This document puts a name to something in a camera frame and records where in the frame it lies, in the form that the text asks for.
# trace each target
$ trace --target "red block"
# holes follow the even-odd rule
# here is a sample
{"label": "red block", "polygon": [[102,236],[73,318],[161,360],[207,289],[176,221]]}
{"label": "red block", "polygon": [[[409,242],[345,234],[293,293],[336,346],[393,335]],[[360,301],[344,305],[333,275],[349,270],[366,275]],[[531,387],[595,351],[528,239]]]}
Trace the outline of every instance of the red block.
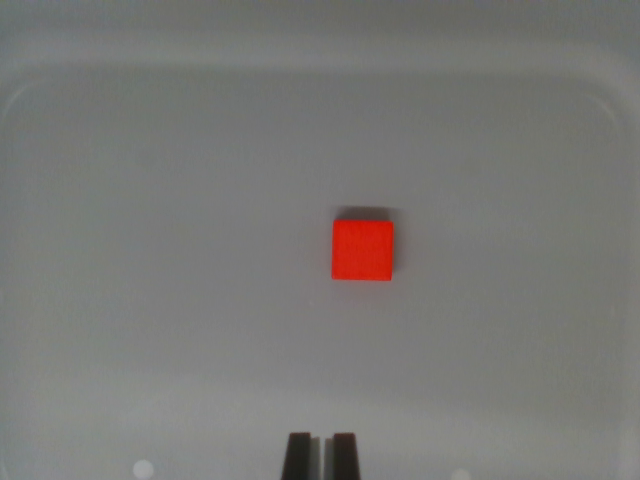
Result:
{"label": "red block", "polygon": [[393,222],[333,222],[331,278],[388,282],[392,271]]}

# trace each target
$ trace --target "small white dot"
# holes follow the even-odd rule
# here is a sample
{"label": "small white dot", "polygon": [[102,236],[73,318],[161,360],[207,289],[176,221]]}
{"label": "small white dot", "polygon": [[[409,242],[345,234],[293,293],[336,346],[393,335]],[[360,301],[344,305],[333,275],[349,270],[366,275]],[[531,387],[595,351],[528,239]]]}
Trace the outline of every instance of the small white dot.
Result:
{"label": "small white dot", "polygon": [[138,460],[133,465],[133,475],[138,480],[149,480],[153,477],[153,464],[149,460]]}
{"label": "small white dot", "polygon": [[471,480],[471,474],[464,468],[459,468],[451,474],[451,480]]}

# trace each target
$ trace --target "red cube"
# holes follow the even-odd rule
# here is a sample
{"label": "red cube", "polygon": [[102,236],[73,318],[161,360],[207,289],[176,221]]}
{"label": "red cube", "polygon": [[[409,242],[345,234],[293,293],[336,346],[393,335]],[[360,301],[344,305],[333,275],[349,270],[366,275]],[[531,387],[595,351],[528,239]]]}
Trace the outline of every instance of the red cube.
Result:
{"label": "red cube", "polygon": [[390,281],[393,271],[393,222],[333,222],[331,278]]}

